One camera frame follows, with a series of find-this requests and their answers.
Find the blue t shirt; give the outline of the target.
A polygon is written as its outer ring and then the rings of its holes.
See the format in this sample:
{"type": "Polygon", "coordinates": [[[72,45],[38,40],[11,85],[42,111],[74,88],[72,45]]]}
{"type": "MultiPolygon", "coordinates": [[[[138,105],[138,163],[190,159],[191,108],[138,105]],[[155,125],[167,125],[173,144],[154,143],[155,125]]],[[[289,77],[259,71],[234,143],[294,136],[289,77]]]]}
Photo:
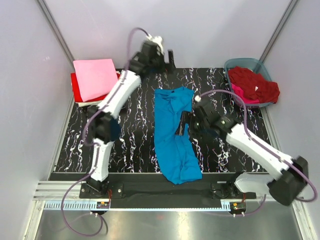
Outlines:
{"type": "Polygon", "coordinates": [[[176,135],[182,113],[192,110],[193,95],[183,86],[154,92],[154,150],[160,171],[175,185],[202,179],[188,132],[176,135]]]}

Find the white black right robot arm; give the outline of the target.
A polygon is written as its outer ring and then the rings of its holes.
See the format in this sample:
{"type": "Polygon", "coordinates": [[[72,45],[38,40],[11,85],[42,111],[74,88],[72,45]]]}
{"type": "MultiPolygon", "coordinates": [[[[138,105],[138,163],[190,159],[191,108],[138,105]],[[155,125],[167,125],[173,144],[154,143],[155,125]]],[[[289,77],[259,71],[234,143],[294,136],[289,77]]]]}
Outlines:
{"type": "Polygon", "coordinates": [[[308,184],[305,158],[293,158],[275,149],[238,119],[220,115],[207,100],[197,102],[191,111],[182,111],[175,133],[182,136],[185,131],[196,136],[217,137],[244,152],[267,171],[267,175],[237,173],[227,183],[227,192],[232,198],[244,193],[270,194],[278,203],[289,206],[308,184]]]}

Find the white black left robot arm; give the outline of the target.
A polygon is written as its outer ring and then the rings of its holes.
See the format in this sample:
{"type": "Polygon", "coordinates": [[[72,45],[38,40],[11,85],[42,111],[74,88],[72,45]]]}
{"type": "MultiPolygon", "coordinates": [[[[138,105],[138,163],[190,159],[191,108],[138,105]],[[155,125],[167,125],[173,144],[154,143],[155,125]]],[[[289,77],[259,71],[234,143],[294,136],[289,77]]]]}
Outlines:
{"type": "Polygon", "coordinates": [[[165,62],[163,38],[149,36],[141,50],[128,61],[125,69],[112,90],[97,106],[86,127],[92,134],[93,156],[89,177],[86,179],[90,192],[97,198],[108,193],[110,154],[114,142],[120,138],[121,127],[118,117],[131,94],[142,80],[152,72],[171,72],[175,67],[173,51],[168,51],[169,61],[165,62]]]}

